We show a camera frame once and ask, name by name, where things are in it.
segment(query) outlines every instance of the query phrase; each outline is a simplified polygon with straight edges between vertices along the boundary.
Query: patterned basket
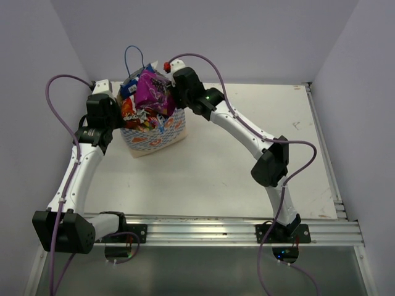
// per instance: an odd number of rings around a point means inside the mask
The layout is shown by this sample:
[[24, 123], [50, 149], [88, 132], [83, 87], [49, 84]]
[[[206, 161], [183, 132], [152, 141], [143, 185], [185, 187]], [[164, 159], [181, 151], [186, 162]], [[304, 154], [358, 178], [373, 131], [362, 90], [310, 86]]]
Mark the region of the patterned basket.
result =
[[152, 151], [172, 142], [185, 129], [185, 112], [176, 109], [163, 127], [142, 132], [135, 129], [121, 128], [121, 135], [131, 150]]

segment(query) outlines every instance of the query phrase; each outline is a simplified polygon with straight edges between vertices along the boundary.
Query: wire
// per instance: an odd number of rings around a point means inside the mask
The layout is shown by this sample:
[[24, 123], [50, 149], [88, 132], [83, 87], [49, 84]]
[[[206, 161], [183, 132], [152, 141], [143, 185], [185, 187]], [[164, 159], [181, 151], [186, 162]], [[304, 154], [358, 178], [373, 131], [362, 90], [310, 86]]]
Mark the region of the wire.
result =
[[124, 55], [123, 55], [123, 58], [125, 59], [126, 70], [127, 70], [127, 72], [128, 72], [128, 77], [130, 77], [130, 71], [129, 71], [129, 67], [128, 67], [128, 62], [126, 61], [126, 53], [127, 53], [128, 49], [131, 48], [131, 47], [137, 49], [137, 50], [140, 52], [140, 54], [141, 54], [141, 64], [143, 65], [143, 69], [145, 68], [145, 66], [144, 66], [144, 55], [143, 55], [143, 52], [142, 52], [142, 51], [140, 50], [140, 48], [138, 48], [137, 46], [135, 46], [135, 45], [129, 45], [128, 47], [126, 47], [125, 53], [124, 53]]
[[[230, 101], [229, 101], [229, 99], [228, 99], [227, 91], [226, 91], [226, 88], [225, 88], [225, 83], [224, 83], [224, 81], [223, 81], [223, 78], [222, 78], [222, 76], [221, 76], [221, 73], [219, 72], [218, 68], [214, 65], [214, 63], [213, 63], [211, 60], [209, 60], [207, 57], [204, 57], [203, 55], [200, 55], [200, 54], [186, 53], [186, 54], [179, 54], [179, 55], [176, 55], [175, 57], [173, 57], [172, 59], [170, 59], [169, 62], [172, 62], [173, 60], [178, 59], [178, 58], [180, 58], [180, 57], [186, 57], [186, 56], [198, 57], [198, 58], [200, 58], [200, 59], [205, 60], [207, 63], [209, 63], [209, 64], [211, 65], [211, 67], [212, 67], [212, 68], [214, 69], [214, 71], [216, 72], [216, 74], [217, 74], [217, 76], [218, 76], [218, 79], [219, 79], [219, 81], [220, 81], [220, 84], [221, 84], [221, 87], [222, 87], [222, 92], [223, 92], [223, 97], [224, 97], [224, 99], [225, 99], [225, 103], [226, 103], [226, 105], [227, 105], [229, 111], [230, 111], [230, 112], [232, 113], [232, 115], [233, 115], [233, 116], [234, 116], [234, 117], [235, 117], [245, 128], [247, 128], [247, 130], [249, 130], [253, 135], [255, 135], [255, 136], [257, 136], [259, 139], [261, 139], [261, 140], [263, 140], [263, 141], [267, 141], [267, 142], [278, 143], [278, 144], [303, 144], [303, 145], [308, 145], [308, 146], [310, 146], [310, 147], [313, 149], [313, 156], [312, 156], [312, 158], [311, 158], [304, 166], [302, 166], [300, 169], [296, 170], [293, 174], [291, 174], [289, 177], [287, 177], [287, 178], [284, 180], [284, 183], [283, 183], [283, 185], [282, 185], [283, 188], [282, 188], [282, 190], [281, 190], [280, 205], [279, 205], [278, 210], [277, 210], [277, 212], [276, 212], [276, 215], [275, 215], [275, 217], [274, 217], [274, 219], [273, 219], [272, 225], [270, 225], [268, 231], [265, 233], [265, 236], [264, 236], [264, 238], [262, 239], [262, 242], [260, 243], [260, 246], [259, 246], [258, 258], [257, 258], [257, 273], [258, 273], [259, 281], [260, 281], [260, 284], [261, 284], [262, 288], [265, 290], [265, 292], [266, 292], [266, 294], [267, 294], [268, 296], [271, 296], [270, 291], [267, 289], [267, 287], [266, 287], [266, 285], [265, 285], [265, 282], [264, 282], [264, 280], [262, 279], [262, 273], [261, 273], [261, 270], [260, 270], [260, 258], [261, 258], [261, 255], [262, 255], [263, 245], [264, 245], [264, 243], [265, 243], [265, 241], [266, 241], [268, 235], [269, 235], [270, 232], [273, 230], [273, 228], [274, 228], [274, 226], [275, 226], [275, 224], [276, 224], [276, 222], [277, 222], [278, 216], [280, 215], [281, 208], [282, 208], [283, 203], [284, 203], [285, 189], [286, 189], [287, 183], [288, 183], [293, 177], [295, 177], [297, 174], [299, 174], [301, 171], [303, 171], [305, 168], [307, 168], [309, 165], [311, 165], [311, 163], [315, 160], [315, 158], [316, 158], [316, 156], [317, 156], [317, 148], [316, 148], [312, 143], [307, 142], [307, 141], [284, 141], [284, 140], [267, 139], [267, 138], [264, 139], [263, 136], [262, 136], [259, 132], [257, 132], [257, 131], [254, 130], [252, 127], [250, 127], [250, 126], [248, 125], [248, 123], [246, 123], [242, 118], [240, 118], [240, 117], [238, 116], [238, 114], [235, 112], [235, 110], [234, 110], [233, 107], [231, 106]], [[313, 282], [313, 284], [314, 284], [314, 286], [315, 286], [315, 288], [316, 288], [316, 290], [317, 290], [317, 295], [321, 295], [321, 291], [320, 291], [320, 289], [319, 289], [319, 286], [318, 286], [318, 284], [315, 282], [315, 280], [313, 279], [312, 276], [310, 276], [308, 273], [306, 273], [306, 272], [305, 272], [303, 269], [301, 269], [301, 268], [297, 268], [296, 266], [293, 266], [293, 268], [299, 270], [300, 272], [304, 273], [306, 276], [308, 276], [309, 278], [311, 278], [311, 280], [312, 280], [312, 282]]]
[[139, 238], [135, 233], [129, 232], [129, 231], [109, 234], [109, 235], [106, 236], [106, 237], [115, 237], [115, 236], [133, 236], [133, 237], [136, 239], [136, 241], [137, 241], [137, 248], [136, 248], [136, 251], [134, 252], [134, 254], [131, 255], [131, 256], [129, 256], [127, 259], [124, 259], [124, 260], [117, 260], [117, 261], [115, 261], [115, 260], [113, 260], [113, 261], [109, 260], [109, 262], [114, 263], [114, 264], [122, 264], [122, 263], [126, 263], [126, 262], [132, 260], [132, 259], [137, 255], [137, 252], [138, 252], [138, 250], [140, 249], [140, 238]]
[[74, 143], [77, 147], [77, 161], [74, 163], [74, 166], [66, 180], [65, 186], [63, 188], [62, 191], [62, 195], [60, 196], [60, 198], [62, 200], [59, 201], [59, 208], [57, 209], [57, 214], [56, 214], [56, 219], [55, 219], [55, 225], [54, 225], [54, 230], [52, 232], [52, 239], [51, 239], [51, 250], [50, 250], [50, 261], [49, 261], [49, 293], [51, 296], [55, 296], [56, 294], [56, 290], [59, 287], [60, 281], [63, 278], [63, 275], [67, 269], [67, 267], [69, 267], [70, 262], [72, 261], [74, 254], [70, 256], [68, 262], [65, 265], [65, 268], [59, 278], [59, 282], [56, 285], [56, 288], [54, 288], [54, 273], [55, 273], [55, 246], [56, 246], [56, 237], [57, 237], [57, 230], [59, 228], [59, 223], [60, 223], [60, 216], [62, 214], [62, 209], [63, 209], [63, 204], [64, 204], [64, 198], [67, 194], [67, 189], [70, 186], [71, 180], [74, 176], [75, 171], [77, 170], [77, 166], [78, 163], [80, 162], [80, 157], [81, 157], [81, 147], [80, 147], [80, 143], [78, 142], [78, 139], [76, 137], [76, 135], [73, 133], [72, 129], [66, 124], [66, 122], [62, 119], [62, 117], [60, 117], [60, 115], [57, 113], [57, 111], [55, 110], [54, 106], [52, 105], [52, 102], [49, 98], [49, 87], [51, 86], [51, 83], [54, 82], [55, 80], [57, 80], [58, 78], [72, 78], [75, 80], [78, 80], [84, 84], [86, 84], [88, 87], [90, 87], [89, 83], [86, 82], [85, 80], [82, 80], [79, 77], [73, 76], [73, 75], [68, 75], [68, 74], [60, 74], [60, 75], [56, 75], [54, 77], [52, 77], [48, 82], [47, 85], [45, 87], [45, 98], [47, 100], [48, 106], [51, 109], [52, 113], [55, 115], [55, 117], [60, 121], [60, 123], [65, 127], [65, 129], [69, 132], [69, 134], [71, 135], [71, 137], [74, 140]]

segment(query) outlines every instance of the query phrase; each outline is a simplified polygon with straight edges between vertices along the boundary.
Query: red object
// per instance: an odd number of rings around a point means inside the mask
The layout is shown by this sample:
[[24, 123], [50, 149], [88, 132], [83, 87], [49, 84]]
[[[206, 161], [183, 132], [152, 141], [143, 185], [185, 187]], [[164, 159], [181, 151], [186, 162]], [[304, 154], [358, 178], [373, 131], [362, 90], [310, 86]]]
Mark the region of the red object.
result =
[[163, 66], [163, 70], [165, 70], [165, 72], [166, 73], [170, 73], [170, 71], [171, 71], [171, 66], [170, 66], [170, 63], [169, 62], [166, 62], [165, 64], [164, 64], [164, 66]]

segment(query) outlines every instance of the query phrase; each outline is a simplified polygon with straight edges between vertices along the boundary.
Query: tabletop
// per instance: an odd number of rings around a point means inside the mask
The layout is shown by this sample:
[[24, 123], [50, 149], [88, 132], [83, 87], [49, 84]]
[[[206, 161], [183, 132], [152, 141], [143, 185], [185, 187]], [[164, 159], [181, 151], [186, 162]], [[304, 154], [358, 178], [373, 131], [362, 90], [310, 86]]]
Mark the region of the tabletop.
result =
[[[120, 83], [113, 83], [118, 91]], [[205, 84], [216, 87], [219, 84]], [[266, 132], [317, 146], [314, 163], [289, 182], [302, 218], [336, 219], [333, 193], [304, 86], [226, 84], [230, 101]], [[273, 216], [266, 190], [251, 177], [256, 161], [225, 130], [186, 113], [188, 136], [171, 146], [132, 158], [120, 131], [113, 132], [88, 192], [85, 213], [120, 211], [131, 215]], [[308, 146], [289, 147], [290, 173], [312, 155]]]

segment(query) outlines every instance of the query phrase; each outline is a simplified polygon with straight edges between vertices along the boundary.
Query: gray wall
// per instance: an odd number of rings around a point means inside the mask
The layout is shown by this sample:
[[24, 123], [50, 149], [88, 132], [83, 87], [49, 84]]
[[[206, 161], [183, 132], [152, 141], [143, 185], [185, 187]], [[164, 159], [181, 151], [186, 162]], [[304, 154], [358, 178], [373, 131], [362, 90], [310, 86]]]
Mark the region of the gray wall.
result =
[[[38, 246], [31, 218], [52, 199], [72, 146], [44, 87], [53, 75], [86, 73], [49, 0], [1, 1], [0, 39], [0, 295], [22, 295]], [[51, 88], [73, 128], [87, 93], [70, 80]]]
[[360, 0], [313, 83], [346, 210], [382, 295], [393, 295], [395, 1]]
[[[123, 51], [146, 61], [206, 55], [227, 82], [312, 81], [357, 0], [51, 0], [88, 75], [126, 76]], [[130, 50], [132, 69], [140, 65]], [[217, 77], [191, 59], [205, 81]]]

